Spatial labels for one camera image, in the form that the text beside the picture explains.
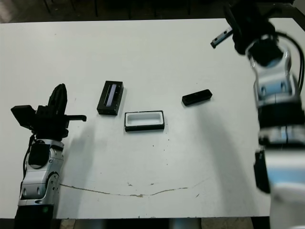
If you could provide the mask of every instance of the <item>small black box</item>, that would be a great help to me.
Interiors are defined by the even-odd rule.
[[[106,81],[97,111],[100,115],[118,115],[123,95],[123,82]]]

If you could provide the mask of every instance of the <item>table surface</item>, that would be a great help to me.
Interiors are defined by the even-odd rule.
[[[305,50],[293,19],[272,22]],[[10,109],[46,104],[59,83],[66,114],[88,121],[70,122],[63,140],[57,218],[267,216],[270,198],[253,171],[254,73],[231,38],[210,46],[227,27],[225,19],[1,24],[0,218],[15,216],[31,135]],[[106,80],[124,83],[118,116],[96,111]],[[181,103],[207,88],[211,101]],[[124,112],[149,110],[164,111],[164,131],[125,132]]]

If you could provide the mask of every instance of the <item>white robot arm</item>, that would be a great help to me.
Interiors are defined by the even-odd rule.
[[[304,80],[304,55],[288,35],[275,31],[249,1],[225,8],[231,28],[215,38],[215,48],[233,35],[235,49],[246,55],[255,73],[254,98],[258,111],[261,149],[255,154],[257,187],[271,195],[272,229],[305,229],[305,115],[300,92]],[[299,50],[299,80],[290,72],[291,54],[278,37]]]

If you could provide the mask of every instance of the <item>crack on table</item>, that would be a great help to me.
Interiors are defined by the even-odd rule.
[[[126,194],[116,194],[116,193],[110,193],[110,192],[102,192],[102,191],[97,191],[97,190],[92,190],[92,189],[87,189],[87,188],[81,188],[81,187],[75,187],[75,186],[70,186],[70,185],[64,185],[64,184],[60,184],[60,186],[63,187],[69,187],[69,188],[73,188],[73,189],[77,189],[77,190],[83,190],[83,191],[88,191],[88,192],[95,192],[95,193],[100,193],[100,194],[105,194],[105,195],[112,195],[112,196],[123,196],[123,197],[138,197],[138,198],[143,198],[144,196],[149,197],[149,196],[155,196],[158,195],[160,193],[163,192],[171,192],[171,191],[176,191],[179,189],[190,189],[190,188],[194,188],[200,184],[202,184],[203,182],[205,182],[207,179],[200,181],[199,183],[195,184],[194,186],[191,187],[179,187],[179,188],[172,188],[172,189],[166,189],[160,192],[156,192],[153,194],[131,194],[131,195],[126,195]]]

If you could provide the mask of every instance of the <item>black cable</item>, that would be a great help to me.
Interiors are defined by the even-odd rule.
[[[23,165],[22,165],[22,168],[23,168],[23,178],[25,178],[25,173],[26,173],[26,164],[25,164],[25,161],[27,159],[27,155],[29,154],[30,152],[30,149],[31,149],[31,145],[32,145],[32,142],[35,141],[35,135],[32,134],[32,136],[30,137],[30,140],[29,140],[29,147],[27,149],[27,152],[25,153],[24,155],[24,159],[23,159]]]
[[[298,86],[299,86],[299,90],[301,92],[302,88],[303,88],[303,82],[304,82],[304,66],[305,66],[305,60],[304,60],[304,54],[303,54],[302,48],[292,37],[290,37],[286,33],[278,32],[278,31],[276,31],[275,33],[276,33],[276,35],[278,35],[280,37],[283,37],[283,38],[286,38],[289,41],[291,41],[295,45],[297,50],[299,51],[299,54],[300,54],[300,74],[299,74],[299,80],[298,80],[297,83],[298,83]]]

